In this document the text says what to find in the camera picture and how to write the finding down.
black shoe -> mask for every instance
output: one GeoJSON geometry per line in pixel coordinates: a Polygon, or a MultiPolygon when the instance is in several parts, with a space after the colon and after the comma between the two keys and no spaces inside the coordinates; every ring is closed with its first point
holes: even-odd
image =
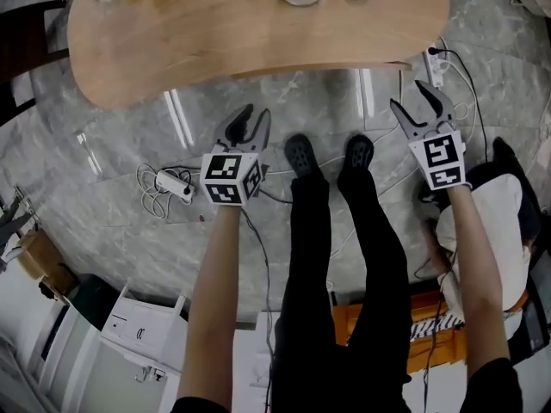
{"type": "Polygon", "coordinates": [[[353,136],[346,145],[343,169],[364,168],[368,170],[374,152],[375,148],[371,139],[363,134],[353,136]]]}
{"type": "Polygon", "coordinates": [[[295,134],[285,143],[285,157],[297,177],[320,173],[310,140],[303,134],[295,134]]]}
{"type": "Polygon", "coordinates": [[[513,149],[503,140],[503,138],[497,137],[493,140],[493,160],[505,160],[510,157],[516,157],[513,149]]]}

forearm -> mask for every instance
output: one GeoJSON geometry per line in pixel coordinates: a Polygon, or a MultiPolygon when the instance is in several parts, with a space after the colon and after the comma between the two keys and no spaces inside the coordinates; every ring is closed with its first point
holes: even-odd
{"type": "Polygon", "coordinates": [[[453,187],[449,199],[457,236],[470,378],[486,363],[509,357],[503,324],[503,290],[492,246],[470,190],[453,187]]]}
{"type": "Polygon", "coordinates": [[[231,335],[235,330],[238,303],[238,206],[221,206],[208,242],[189,312],[191,336],[231,335]]]}
{"type": "Polygon", "coordinates": [[[232,407],[233,335],[238,306],[241,208],[221,206],[203,257],[189,311],[178,397],[232,407]]]}
{"type": "Polygon", "coordinates": [[[498,265],[467,187],[449,190],[457,237],[461,296],[465,305],[492,305],[502,311],[503,290],[498,265]]]}

marble floor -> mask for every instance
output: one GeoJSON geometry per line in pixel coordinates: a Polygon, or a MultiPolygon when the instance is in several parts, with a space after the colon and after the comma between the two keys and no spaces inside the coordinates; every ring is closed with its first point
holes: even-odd
{"type": "MultiPolygon", "coordinates": [[[[0,11],[42,0],[0,0],[0,11]]],[[[68,9],[48,17],[53,45],[66,45],[68,9]]],[[[491,141],[502,136],[517,152],[543,204],[551,205],[548,160],[551,115],[543,112],[551,90],[551,46],[545,21],[510,0],[451,0],[443,37],[473,74],[491,141]]],[[[427,79],[423,60],[412,57],[405,73],[404,105],[415,117],[430,118],[430,109],[414,88],[427,79]]],[[[219,121],[236,107],[253,102],[270,108],[273,125],[266,150],[271,171],[288,170],[282,147],[287,136],[308,135],[320,162],[343,154],[352,133],[380,139],[372,171],[381,203],[404,245],[413,271],[427,254],[413,211],[420,175],[401,130],[390,133],[396,120],[388,102],[399,93],[397,71],[372,70],[375,115],[362,106],[359,70],[308,71],[287,75],[224,79],[176,90],[189,124],[185,148],[175,134],[164,97],[130,108],[104,111],[80,93],[70,60],[44,66],[15,81],[20,100],[34,96],[31,108],[0,128],[0,195],[10,200],[15,185],[30,196],[42,224],[78,272],[98,274],[116,287],[127,280],[144,293],[190,296],[215,209],[204,196],[192,206],[174,200],[166,220],[147,214],[140,205],[135,170],[140,163],[160,168],[175,163],[197,165],[212,146],[219,121]],[[86,144],[79,143],[83,136],[86,144]],[[94,169],[89,154],[96,158],[94,169]]],[[[470,107],[461,123],[470,133],[473,99],[450,69],[443,91],[454,104],[470,107]]],[[[462,114],[464,107],[458,108],[462,114]]],[[[468,166],[484,159],[480,124],[467,145],[468,166]]],[[[323,168],[331,182],[332,248],[339,249],[352,229],[352,219],[335,188],[339,162],[323,168]]],[[[263,188],[291,199],[290,174],[268,176],[263,188]]],[[[271,305],[281,304],[288,276],[288,205],[261,196],[251,203],[250,216],[268,251],[271,305]]],[[[266,271],[254,235],[242,224],[239,317],[252,319],[263,308],[266,271]]],[[[365,265],[356,236],[331,259],[328,279],[337,291],[361,290],[365,265]]]]}

wooden table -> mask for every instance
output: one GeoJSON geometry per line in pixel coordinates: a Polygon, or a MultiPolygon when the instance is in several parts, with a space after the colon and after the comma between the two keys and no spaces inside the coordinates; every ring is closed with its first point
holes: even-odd
{"type": "Polygon", "coordinates": [[[449,0],[76,0],[72,69],[103,108],[216,77],[392,65],[444,28],[449,0]]]}

power strip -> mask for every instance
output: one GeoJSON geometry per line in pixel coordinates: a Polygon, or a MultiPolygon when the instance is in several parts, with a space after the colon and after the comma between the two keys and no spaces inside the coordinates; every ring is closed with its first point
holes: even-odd
{"type": "MultiPolygon", "coordinates": [[[[432,43],[429,47],[436,47],[436,45],[432,43]]],[[[442,68],[443,62],[438,55],[430,55],[428,49],[427,47],[423,51],[423,58],[429,74],[429,83],[440,89],[444,85],[443,75],[446,70],[442,68]]]]}
{"type": "Polygon", "coordinates": [[[157,185],[162,189],[168,190],[177,196],[180,196],[185,202],[191,202],[195,187],[191,184],[188,185],[182,179],[179,179],[173,175],[170,175],[164,170],[157,172],[157,178],[155,180],[157,185]]]}

